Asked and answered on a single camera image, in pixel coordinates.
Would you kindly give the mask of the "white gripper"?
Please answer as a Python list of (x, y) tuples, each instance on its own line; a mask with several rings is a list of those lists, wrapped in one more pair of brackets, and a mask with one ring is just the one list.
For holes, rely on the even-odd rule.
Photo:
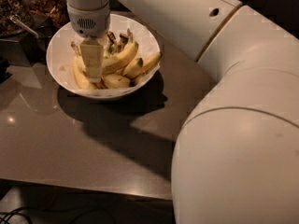
[(96, 38), (106, 36), (110, 25), (108, 5), (95, 10), (81, 10), (67, 6), (74, 31), (84, 39), (79, 47), (85, 64), (87, 78), (94, 83), (101, 81), (103, 46)]

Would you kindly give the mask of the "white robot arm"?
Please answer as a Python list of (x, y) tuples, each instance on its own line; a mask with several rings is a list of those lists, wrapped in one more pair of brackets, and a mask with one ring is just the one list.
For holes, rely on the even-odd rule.
[[(72, 19), (106, 0), (66, 0)], [(215, 79), (173, 154), (177, 224), (299, 224), (298, 42), (237, 0), (119, 0)]]

